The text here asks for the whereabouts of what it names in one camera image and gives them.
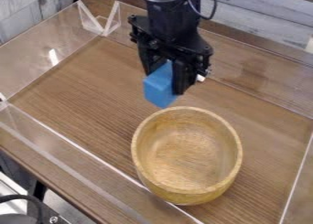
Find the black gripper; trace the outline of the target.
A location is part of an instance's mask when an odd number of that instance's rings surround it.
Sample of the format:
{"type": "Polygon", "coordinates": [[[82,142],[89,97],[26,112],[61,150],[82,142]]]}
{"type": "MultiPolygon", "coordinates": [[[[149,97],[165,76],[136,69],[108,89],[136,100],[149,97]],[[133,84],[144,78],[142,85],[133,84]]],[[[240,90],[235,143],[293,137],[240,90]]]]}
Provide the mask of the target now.
{"type": "Polygon", "coordinates": [[[170,59],[173,64],[173,92],[182,95],[207,76],[213,47],[198,33],[201,0],[145,0],[148,14],[132,15],[132,40],[138,46],[138,55],[149,76],[170,59]]]}

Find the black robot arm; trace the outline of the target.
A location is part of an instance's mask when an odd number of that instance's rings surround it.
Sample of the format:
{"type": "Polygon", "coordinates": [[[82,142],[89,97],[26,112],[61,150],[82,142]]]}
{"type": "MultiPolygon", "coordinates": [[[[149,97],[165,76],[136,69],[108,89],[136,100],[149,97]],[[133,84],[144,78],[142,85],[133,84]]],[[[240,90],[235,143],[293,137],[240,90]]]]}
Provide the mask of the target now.
{"type": "Polygon", "coordinates": [[[138,55],[146,75],[154,73],[168,60],[173,62],[172,90],[177,95],[211,72],[211,57],[215,48],[198,32],[201,0],[145,0],[148,14],[129,16],[133,31],[132,41],[137,43],[138,55]]]}

